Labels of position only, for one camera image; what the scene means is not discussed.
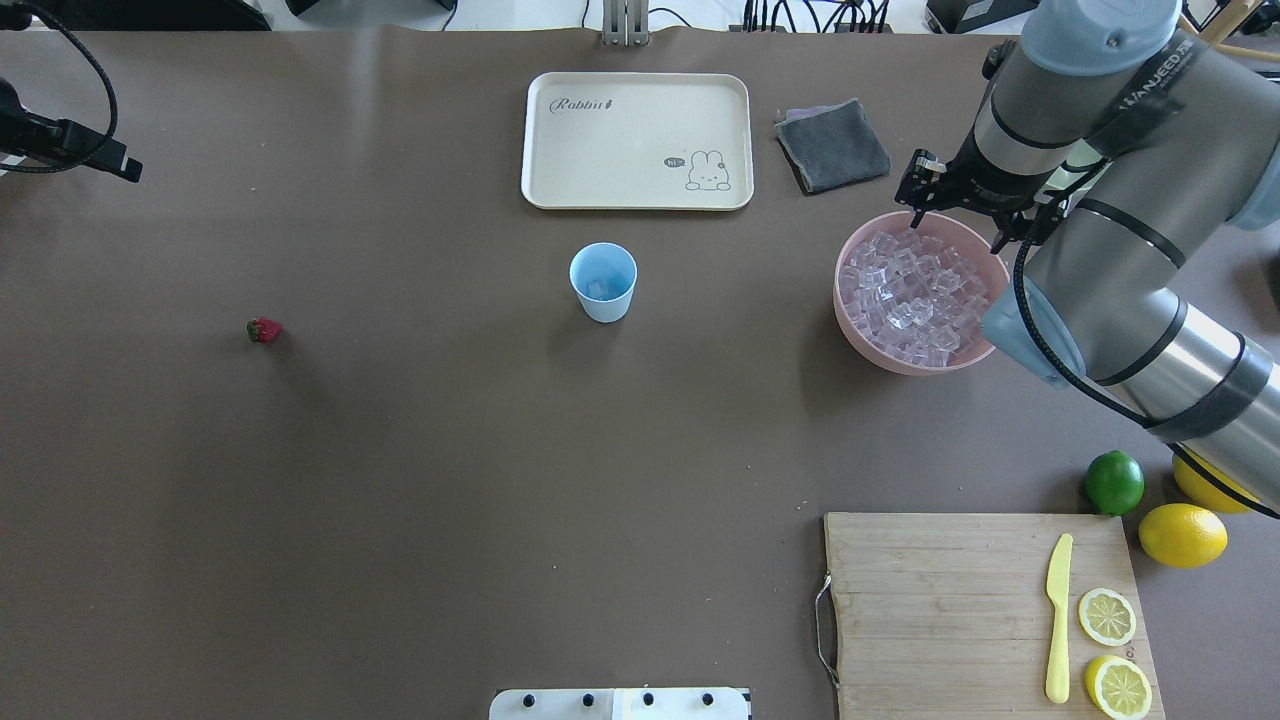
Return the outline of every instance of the knife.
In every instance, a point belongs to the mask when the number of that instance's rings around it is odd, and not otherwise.
[[[1044,674],[1044,694],[1053,702],[1066,702],[1071,694],[1068,678],[1066,655],[1066,596],[1071,584],[1071,536],[1062,533],[1048,559],[1048,579],[1044,594],[1053,603],[1053,637],[1048,643],[1048,671]]]

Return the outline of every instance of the strawberry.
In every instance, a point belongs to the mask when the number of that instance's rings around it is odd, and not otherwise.
[[[280,337],[284,325],[270,318],[253,318],[248,322],[248,338],[253,342],[268,343]]]

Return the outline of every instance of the pink bowl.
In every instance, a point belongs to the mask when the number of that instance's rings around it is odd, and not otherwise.
[[[858,352],[863,355],[863,357],[867,357],[886,370],[892,370],[902,375],[937,375],[941,373],[950,373],[951,370],[959,370],[960,368],[968,368],[969,365],[973,365],[974,363],[991,355],[995,346],[987,342],[986,338],[979,337],[978,340],[970,342],[968,347],[956,352],[951,357],[951,364],[946,368],[923,368],[919,365],[911,365],[886,355],[878,347],[872,345],[870,340],[864,337],[863,333],[854,327],[852,318],[849,316],[844,302],[840,301],[840,268],[849,261],[854,249],[874,237],[879,231],[893,234],[905,231],[910,227],[913,217],[914,213],[909,210],[888,213],[887,215],[881,215],[874,220],[868,222],[863,227],[854,231],[854,234],[849,236],[849,242],[846,242],[845,247],[840,250],[840,258],[836,259],[836,277],[831,286],[832,300],[836,305],[836,320],[840,322],[840,329],[845,332],[845,337],[849,338],[849,343],[852,345]],[[924,219],[920,220],[920,227],[916,229],[922,236],[932,234],[951,247],[955,247],[956,252],[965,259],[972,260],[978,266],[978,277],[980,277],[982,282],[987,286],[988,300],[996,300],[996,297],[998,297],[1009,284],[1009,269],[1005,268],[1005,264],[1000,260],[1000,258],[991,254],[991,246],[987,241],[968,225],[957,220],[952,220],[946,215],[929,213],[924,215]]]

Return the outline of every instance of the green lime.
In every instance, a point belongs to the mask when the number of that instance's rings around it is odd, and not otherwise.
[[[1107,515],[1137,507],[1146,487],[1138,461],[1119,450],[1094,457],[1084,474],[1084,493]]]

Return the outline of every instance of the wooden cutting board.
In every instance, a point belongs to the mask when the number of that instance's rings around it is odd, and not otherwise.
[[[1053,606],[1044,578],[1053,544],[1071,533],[1071,696],[1044,697]],[[1151,680],[1152,720],[1165,708],[1119,518],[831,512],[827,566],[838,634],[841,720],[1106,720],[1084,689],[1100,655],[1133,660]],[[1084,634],[1080,597],[1124,594],[1138,632],[1123,647]]]

